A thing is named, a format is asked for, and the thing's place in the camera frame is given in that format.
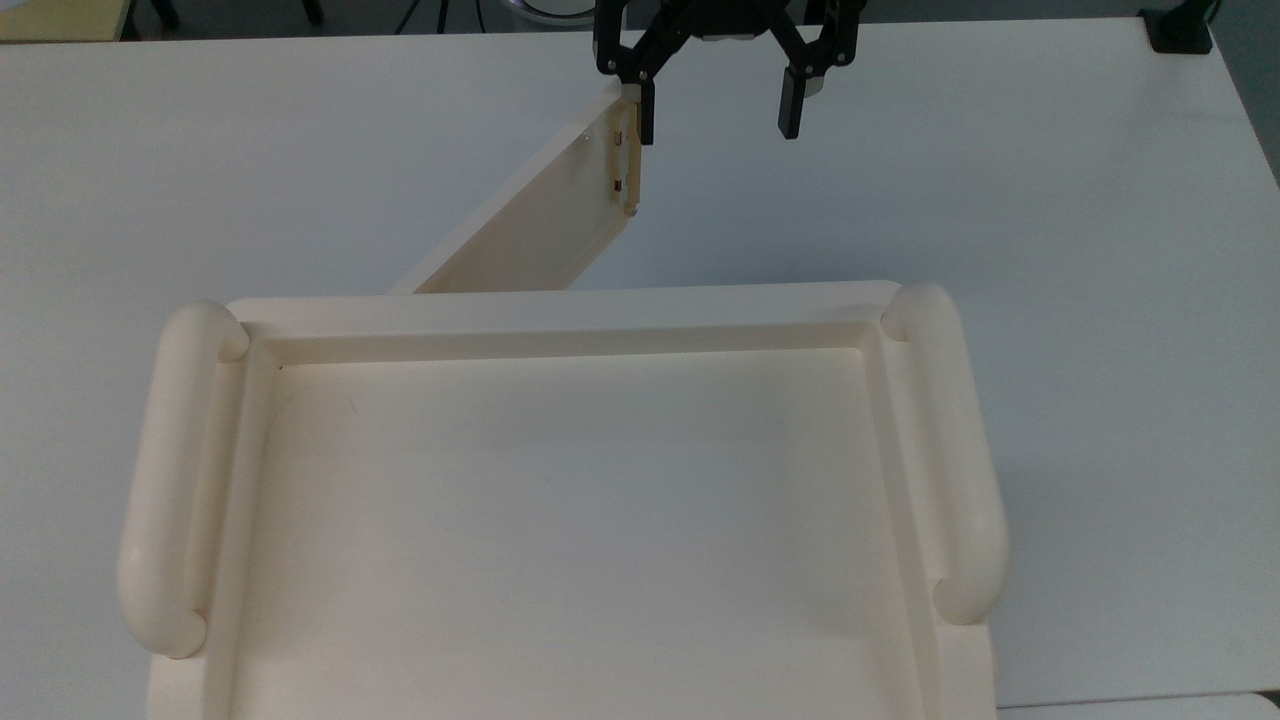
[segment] table surface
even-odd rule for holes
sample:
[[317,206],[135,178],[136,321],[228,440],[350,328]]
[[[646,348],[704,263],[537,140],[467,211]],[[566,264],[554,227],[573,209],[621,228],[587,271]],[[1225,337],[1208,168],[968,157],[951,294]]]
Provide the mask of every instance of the table surface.
[[1277,720],[1262,696],[1226,694],[1001,710],[1000,720]]
[[[604,85],[586,35],[0,47],[0,714],[137,717],[114,566],[193,297],[389,288]],[[1221,56],[1133,19],[869,26],[658,82],[577,287],[941,282],[1012,533],[1001,705],[1280,687],[1280,192]]]
[[0,10],[0,42],[110,42],[128,0],[28,0]]

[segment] cylindrical handle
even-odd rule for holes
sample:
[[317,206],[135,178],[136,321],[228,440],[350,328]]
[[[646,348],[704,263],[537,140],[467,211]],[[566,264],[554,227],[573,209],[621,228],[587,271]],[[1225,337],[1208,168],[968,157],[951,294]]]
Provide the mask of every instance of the cylindrical handle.
[[933,606],[951,624],[980,623],[1005,588],[1009,527],[960,313],[941,287],[914,284],[893,295],[881,325],[891,338],[911,343],[938,454],[951,571],[933,589]]
[[214,370],[247,350],[236,316],[206,300],[174,313],[160,337],[116,565],[124,619],[156,655],[189,657],[205,642],[205,619],[182,601],[187,538]]

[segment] floor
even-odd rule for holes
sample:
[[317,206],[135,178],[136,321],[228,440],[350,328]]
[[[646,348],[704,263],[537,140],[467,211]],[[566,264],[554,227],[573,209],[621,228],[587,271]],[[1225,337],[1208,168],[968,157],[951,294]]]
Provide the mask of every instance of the floor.
[[[406,19],[404,33],[433,33],[442,0],[321,0],[325,22],[312,27],[302,0],[173,0],[182,27],[164,32],[170,40],[218,37],[297,37],[392,35]],[[452,0],[444,32],[529,29],[515,20],[507,0]],[[631,18],[652,17],[658,0],[636,0]],[[869,23],[992,20],[1029,18],[1132,17],[1143,6],[1167,8],[1175,0],[870,0],[863,12]],[[1280,182],[1280,1],[1224,0],[1213,35],[1226,58],[1254,132]]]

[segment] cream plastic tray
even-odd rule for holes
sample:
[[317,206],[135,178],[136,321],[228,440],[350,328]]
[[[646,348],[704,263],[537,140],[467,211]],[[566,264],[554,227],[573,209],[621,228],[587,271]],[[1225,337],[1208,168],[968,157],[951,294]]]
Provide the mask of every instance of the cream plastic tray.
[[937,287],[246,300],[119,589],[156,720],[989,720],[1007,555]]

